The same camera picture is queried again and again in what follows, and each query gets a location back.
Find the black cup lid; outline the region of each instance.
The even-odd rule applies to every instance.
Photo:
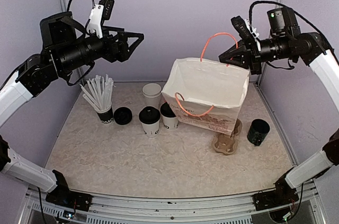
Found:
[[[170,105],[166,102],[164,104],[162,104],[162,106],[160,107],[160,113],[168,118],[173,118],[175,117],[175,114],[173,113]]]
[[[120,107],[114,112],[115,122],[119,125],[126,125],[132,120],[132,111],[128,107]]]
[[[139,120],[144,124],[153,124],[159,121],[160,112],[155,107],[147,106],[139,113]]]

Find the coffee cup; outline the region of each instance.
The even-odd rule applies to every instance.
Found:
[[[112,104],[109,108],[105,109],[105,110],[95,110],[97,113],[97,116],[100,118],[100,121],[104,124],[109,124],[111,122],[113,122],[114,118],[113,118],[113,110],[112,110]]]
[[[146,136],[153,138],[159,133],[160,112],[153,106],[147,106],[139,113],[139,120]]]
[[[167,102],[162,104],[160,108],[160,113],[163,118],[165,129],[173,130],[178,128],[178,117],[175,116],[170,105]]]
[[[144,94],[146,106],[152,106],[156,109],[159,108],[161,99],[161,86],[155,83],[150,83],[142,88]]]
[[[267,134],[270,132],[270,125],[262,120],[255,119],[247,133],[247,139],[255,146],[261,145]]]

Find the marble table surface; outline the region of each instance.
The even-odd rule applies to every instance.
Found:
[[[62,172],[70,189],[143,198],[199,198],[259,191],[291,168],[278,132],[254,85],[239,118],[243,129],[234,155],[216,153],[213,131],[179,123],[177,130],[144,135],[138,119],[145,83],[118,83],[113,109],[133,113],[126,126],[102,124],[79,96],[49,157],[47,168]],[[266,120],[271,131],[259,147],[246,134],[251,121]]]

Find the orange bag handle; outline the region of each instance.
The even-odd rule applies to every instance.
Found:
[[[236,48],[238,48],[238,41],[236,40],[236,38],[234,38],[234,36],[233,36],[232,34],[230,34],[230,33],[228,33],[228,32],[218,32],[218,33],[216,33],[216,34],[214,34],[213,36],[211,36],[211,37],[208,38],[208,40],[207,40],[207,42],[206,42],[206,44],[205,44],[205,46],[204,46],[204,48],[203,48],[203,50],[202,50],[202,53],[201,53],[201,56],[200,56],[200,61],[202,61],[203,55],[205,54],[205,51],[206,51],[206,49],[207,49],[208,44],[210,43],[210,40],[211,40],[212,38],[216,37],[216,36],[219,36],[219,35],[227,35],[227,36],[230,36],[230,37],[235,41],[235,46],[236,46]],[[214,105],[212,105],[212,106],[209,108],[209,110],[207,110],[206,112],[204,112],[204,113],[202,113],[202,114],[192,114],[192,113],[190,113],[189,111],[187,111],[187,110],[182,106],[182,104],[181,104],[180,101],[179,101],[178,95],[180,95],[180,97],[182,98],[183,101],[184,101],[185,99],[184,99],[184,97],[183,97],[180,93],[175,93],[175,95],[174,95],[174,96],[175,96],[175,100],[176,100],[176,102],[178,103],[179,107],[180,107],[180,108],[182,109],[182,111],[184,111],[186,114],[191,115],[191,116],[193,116],[193,117],[203,117],[204,115],[208,114],[208,113],[214,108]]]
[[[203,50],[202,50],[202,53],[201,53],[201,56],[200,56],[200,61],[202,61],[203,55],[205,54],[205,51],[206,51],[206,49],[207,49],[208,44],[210,43],[210,40],[213,39],[213,38],[216,37],[216,36],[219,36],[219,35],[227,35],[227,36],[230,36],[230,37],[235,41],[235,47],[238,48],[238,41],[237,41],[236,38],[234,38],[234,36],[233,36],[232,34],[230,34],[230,33],[228,33],[228,32],[218,32],[218,33],[216,33],[216,34],[214,34],[213,36],[211,36],[211,37],[208,38],[208,40],[207,40],[207,42],[206,42],[206,44],[205,44],[205,46],[204,46],[204,48],[203,48]]]
[[[208,114],[213,108],[214,108],[214,105],[212,105],[211,107],[210,107],[210,109],[209,110],[207,110],[206,112],[204,112],[204,113],[202,113],[202,114],[192,114],[192,113],[190,113],[189,111],[187,111],[182,105],[181,105],[181,103],[180,103],[180,101],[179,101],[179,99],[178,99],[178,95],[180,95],[180,97],[182,98],[182,100],[184,101],[185,99],[184,99],[184,97],[180,94],[180,93],[175,93],[175,99],[176,99],[176,102],[178,103],[178,105],[179,105],[179,107],[182,109],[182,111],[184,111],[186,114],[189,114],[189,115],[191,115],[191,116],[193,116],[193,117],[203,117],[204,115],[206,115],[206,114]]]

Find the paper cup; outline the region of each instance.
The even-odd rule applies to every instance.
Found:
[[[160,113],[163,118],[164,127],[167,130],[173,130],[178,128],[178,117],[175,116],[170,105],[168,103],[164,103],[160,108]]]
[[[161,99],[161,86],[155,83],[147,84],[142,88],[146,106],[152,106],[156,109],[159,108]]]
[[[113,120],[114,120],[112,104],[108,109],[105,109],[105,110],[102,110],[102,111],[96,110],[96,113],[97,113],[98,117],[100,118],[100,121],[104,124],[109,124],[109,123],[113,122]]]
[[[147,106],[139,113],[139,120],[146,136],[153,138],[159,133],[160,112],[152,106]]]

